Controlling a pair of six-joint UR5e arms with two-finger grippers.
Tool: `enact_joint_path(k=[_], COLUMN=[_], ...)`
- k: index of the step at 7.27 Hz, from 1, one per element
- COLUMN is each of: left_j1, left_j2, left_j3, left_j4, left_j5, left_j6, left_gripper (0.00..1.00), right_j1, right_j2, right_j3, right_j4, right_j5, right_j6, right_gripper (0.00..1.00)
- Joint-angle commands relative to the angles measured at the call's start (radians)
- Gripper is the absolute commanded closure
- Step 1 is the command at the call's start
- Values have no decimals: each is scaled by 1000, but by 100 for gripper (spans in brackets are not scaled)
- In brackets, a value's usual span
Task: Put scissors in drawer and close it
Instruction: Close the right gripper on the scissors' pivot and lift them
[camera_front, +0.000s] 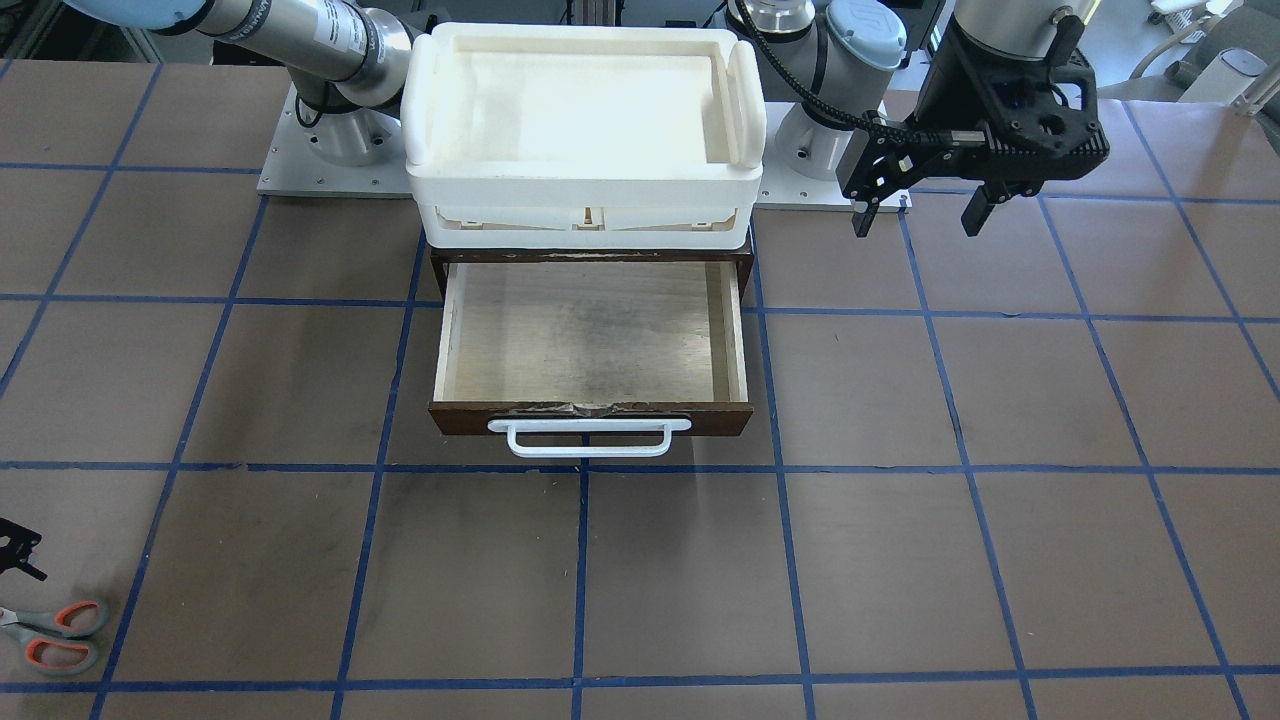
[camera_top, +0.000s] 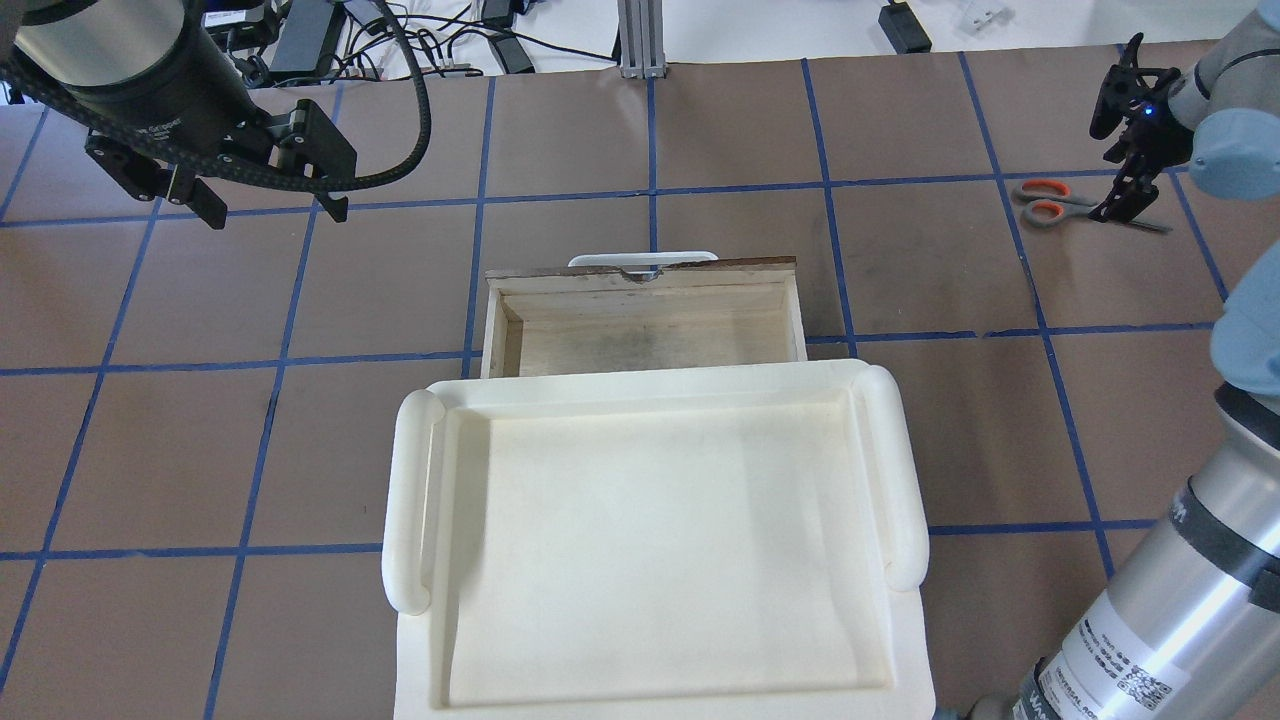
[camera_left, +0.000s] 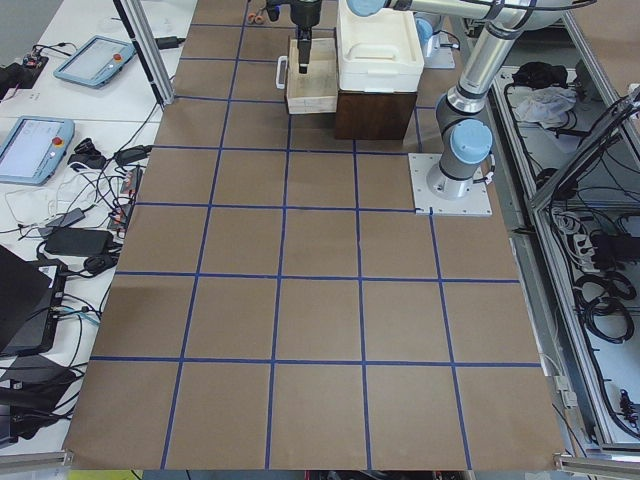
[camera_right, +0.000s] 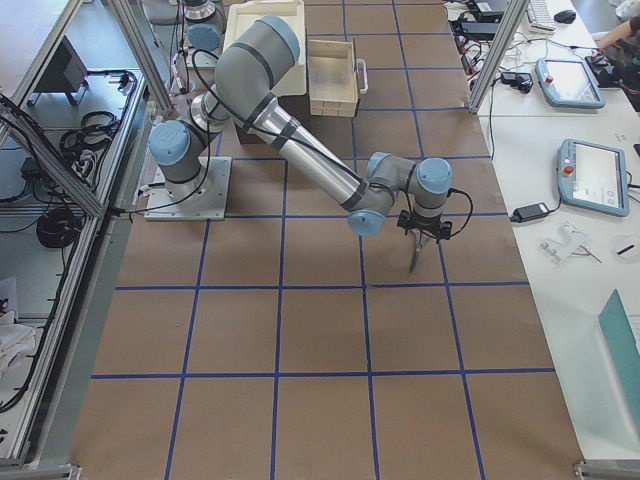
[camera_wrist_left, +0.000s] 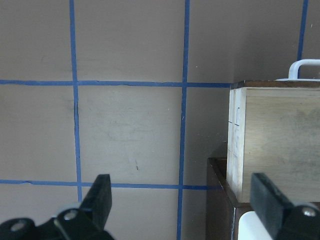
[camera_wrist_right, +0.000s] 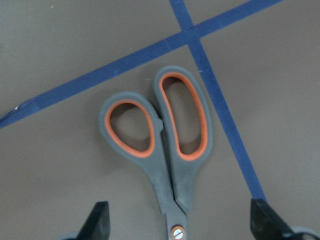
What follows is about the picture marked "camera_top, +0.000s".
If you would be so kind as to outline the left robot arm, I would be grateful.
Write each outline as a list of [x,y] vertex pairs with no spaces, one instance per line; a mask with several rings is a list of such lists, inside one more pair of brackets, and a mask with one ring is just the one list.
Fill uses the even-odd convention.
[[183,1],[20,1],[15,50],[82,108],[218,169],[351,179],[357,154],[314,101],[273,115]]

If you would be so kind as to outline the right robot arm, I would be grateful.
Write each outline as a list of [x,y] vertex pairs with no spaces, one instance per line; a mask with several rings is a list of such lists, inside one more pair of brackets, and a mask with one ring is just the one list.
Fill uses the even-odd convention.
[[[1189,68],[1140,63],[1134,35],[1107,69],[1091,136],[1119,167],[1085,210],[1139,225],[1158,177],[1184,167],[1215,199],[1277,197],[1277,4],[1261,1]],[[1208,337],[1216,430],[1170,460],[1171,503],[1012,696],[972,719],[1229,719],[1277,680],[1277,249],[1229,291]]]

